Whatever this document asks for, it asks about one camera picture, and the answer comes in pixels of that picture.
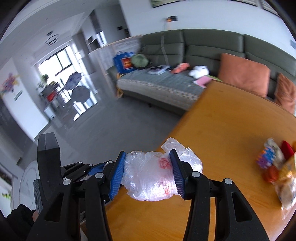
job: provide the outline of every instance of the orange pillow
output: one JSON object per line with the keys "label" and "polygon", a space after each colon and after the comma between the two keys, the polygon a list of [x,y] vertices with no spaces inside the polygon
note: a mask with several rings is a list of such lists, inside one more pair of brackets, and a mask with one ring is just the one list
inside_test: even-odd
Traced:
{"label": "orange pillow", "polygon": [[218,79],[243,90],[266,97],[270,69],[264,65],[231,54],[221,54]]}
{"label": "orange pillow", "polygon": [[274,103],[280,105],[291,114],[295,113],[296,86],[281,73],[278,75],[274,95],[276,97]]}

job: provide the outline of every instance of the framed picture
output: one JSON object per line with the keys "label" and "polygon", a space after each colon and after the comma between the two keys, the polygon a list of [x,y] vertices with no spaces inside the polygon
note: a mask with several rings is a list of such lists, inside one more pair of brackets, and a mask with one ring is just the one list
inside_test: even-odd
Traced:
{"label": "framed picture", "polygon": [[152,7],[159,7],[165,4],[179,2],[179,0],[150,0]]}

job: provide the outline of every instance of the white plush toy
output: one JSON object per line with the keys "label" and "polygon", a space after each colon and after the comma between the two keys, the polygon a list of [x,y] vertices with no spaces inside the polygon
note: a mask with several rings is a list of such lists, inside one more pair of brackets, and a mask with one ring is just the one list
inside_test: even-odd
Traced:
{"label": "white plush toy", "polygon": [[198,79],[202,76],[208,75],[210,72],[206,66],[195,66],[193,70],[189,72],[189,76]]}

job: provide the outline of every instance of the blue shopping bag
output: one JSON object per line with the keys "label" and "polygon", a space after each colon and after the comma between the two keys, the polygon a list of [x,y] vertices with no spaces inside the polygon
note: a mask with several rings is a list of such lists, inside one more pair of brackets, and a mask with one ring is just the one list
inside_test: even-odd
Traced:
{"label": "blue shopping bag", "polygon": [[131,63],[131,57],[134,55],[134,52],[118,52],[117,55],[113,58],[114,65],[117,68],[118,73],[127,74],[136,70],[136,68]]}

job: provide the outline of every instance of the black cloth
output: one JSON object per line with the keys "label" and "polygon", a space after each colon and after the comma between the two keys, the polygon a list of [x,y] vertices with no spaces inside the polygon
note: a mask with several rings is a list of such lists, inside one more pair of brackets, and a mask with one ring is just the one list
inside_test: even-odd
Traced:
{"label": "black cloth", "polygon": [[5,241],[26,240],[34,224],[33,213],[25,205],[19,205],[11,214],[4,218],[0,212],[0,234]]}

